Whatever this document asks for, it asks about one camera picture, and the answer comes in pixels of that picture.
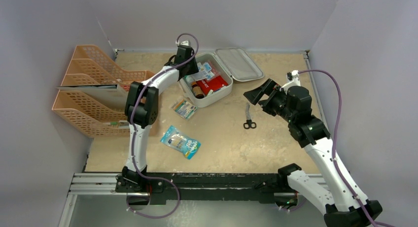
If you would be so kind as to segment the clear wipe packets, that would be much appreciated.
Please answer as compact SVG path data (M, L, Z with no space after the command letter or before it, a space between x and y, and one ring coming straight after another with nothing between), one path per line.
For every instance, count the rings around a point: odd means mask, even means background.
M206 68L216 74L216 77L220 75L219 71L215 69L210 62L198 63L198 67Z

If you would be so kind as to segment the blue white gauze packet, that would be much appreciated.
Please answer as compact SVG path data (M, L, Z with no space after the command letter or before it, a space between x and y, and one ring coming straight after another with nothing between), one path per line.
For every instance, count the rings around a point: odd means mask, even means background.
M206 68L198 68L198 72L191 75L195 81L206 80L211 81L216 77L216 74Z

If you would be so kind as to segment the black handled scissors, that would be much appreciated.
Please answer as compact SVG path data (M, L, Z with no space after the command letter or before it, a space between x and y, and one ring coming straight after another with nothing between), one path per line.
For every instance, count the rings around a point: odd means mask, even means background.
M257 124L252 121L249 109L250 109L250 104L247 102L246 106L245 106L246 121L245 121L245 123L243 123L243 127L246 130L247 129L255 129L257 127Z

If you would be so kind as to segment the brown orange-capped bottle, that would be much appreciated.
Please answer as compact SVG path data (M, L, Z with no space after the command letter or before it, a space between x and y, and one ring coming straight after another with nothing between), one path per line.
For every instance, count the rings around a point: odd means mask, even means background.
M194 83L191 87L195 98L202 99L205 97L205 94L203 93L202 89L199 87L198 84Z

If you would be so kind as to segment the red first aid pouch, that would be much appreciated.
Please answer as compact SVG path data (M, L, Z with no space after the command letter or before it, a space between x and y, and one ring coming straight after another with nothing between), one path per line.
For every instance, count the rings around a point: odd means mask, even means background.
M196 81L197 85L201 88L204 95L208 95L210 90L213 92L218 91L224 86L228 86L229 84L222 78L222 76L217 76L210 81L205 79Z

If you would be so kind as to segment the colourful plaster box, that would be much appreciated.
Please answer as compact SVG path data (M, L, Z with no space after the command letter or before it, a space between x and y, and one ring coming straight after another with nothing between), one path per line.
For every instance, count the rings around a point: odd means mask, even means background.
M197 107L185 99L176 101L171 109L181 118L189 120L197 111Z

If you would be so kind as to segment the blue cotton swab bag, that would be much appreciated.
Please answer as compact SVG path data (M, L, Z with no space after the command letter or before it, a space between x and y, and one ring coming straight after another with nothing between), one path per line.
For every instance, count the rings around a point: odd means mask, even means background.
M188 160L193 158L201 146L199 141L185 135L175 126L170 126L167 129L163 137L160 139L160 142L176 151L181 152Z

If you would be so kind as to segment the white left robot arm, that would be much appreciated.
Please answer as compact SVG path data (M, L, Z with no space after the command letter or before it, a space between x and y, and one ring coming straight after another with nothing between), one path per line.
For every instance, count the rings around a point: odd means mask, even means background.
M177 53L151 78L130 85L125 115L130 126L128 160L122 169L122 178L134 192L146 188L146 150L151 126L159 112L159 95L186 75L198 72L196 54L191 46L179 45Z

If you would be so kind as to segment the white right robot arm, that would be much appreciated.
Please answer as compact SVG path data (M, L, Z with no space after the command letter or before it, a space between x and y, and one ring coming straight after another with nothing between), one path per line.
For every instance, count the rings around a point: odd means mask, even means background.
M312 97L299 83L281 87L268 79L256 89L244 92L253 105L280 116L290 135L314 161L327 188L312 180L292 163L278 170L277 185L283 191L295 190L323 215L328 227L367 227L383 211L377 200L370 200L350 177L333 149L333 140L323 121L312 114Z

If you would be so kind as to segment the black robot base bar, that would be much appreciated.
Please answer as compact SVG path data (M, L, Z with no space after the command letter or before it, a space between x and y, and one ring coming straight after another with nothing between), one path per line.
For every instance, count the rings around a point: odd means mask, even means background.
M153 205L168 200L257 201L290 208L303 203L301 194L285 186L275 173L129 172L116 175L117 193L143 194Z

